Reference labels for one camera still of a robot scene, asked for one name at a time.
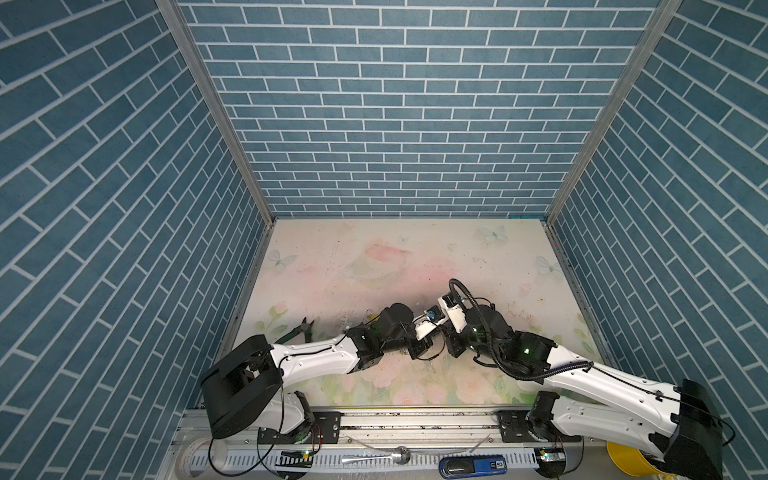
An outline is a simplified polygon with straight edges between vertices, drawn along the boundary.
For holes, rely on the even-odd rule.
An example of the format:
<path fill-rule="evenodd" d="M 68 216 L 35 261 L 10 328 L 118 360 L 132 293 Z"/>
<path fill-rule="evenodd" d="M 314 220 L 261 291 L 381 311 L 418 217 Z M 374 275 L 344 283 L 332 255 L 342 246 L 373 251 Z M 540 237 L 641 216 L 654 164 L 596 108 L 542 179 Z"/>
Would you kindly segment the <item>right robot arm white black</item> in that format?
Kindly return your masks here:
<path fill-rule="evenodd" d="M 720 479 L 723 431 L 705 386 L 651 381 L 586 359 L 541 335 L 512 328 L 459 280 L 449 281 L 443 310 L 467 348 L 520 381 L 546 386 L 528 415 L 542 440 L 597 437 L 640 451 L 664 473 Z"/>

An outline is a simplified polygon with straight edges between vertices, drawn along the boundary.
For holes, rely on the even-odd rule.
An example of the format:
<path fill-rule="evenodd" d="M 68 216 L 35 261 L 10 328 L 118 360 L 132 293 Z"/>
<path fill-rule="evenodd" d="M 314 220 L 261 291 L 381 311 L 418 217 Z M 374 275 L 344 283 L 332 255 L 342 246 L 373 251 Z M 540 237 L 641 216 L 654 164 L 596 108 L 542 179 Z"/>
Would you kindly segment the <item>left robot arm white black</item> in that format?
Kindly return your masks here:
<path fill-rule="evenodd" d="M 212 437 L 233 436 L 256 424 L 293 435 L 313 420 L 304 397 L 286 388 L 326 375 L 369 369 L 388 353 L 406 350 L 419 357 L 446 316 L 433 307 L 416 316 L 394 303 L 373 320 L 325 341 L 271 344 L 253 335 L 223 356 L 201 377 Z"/>

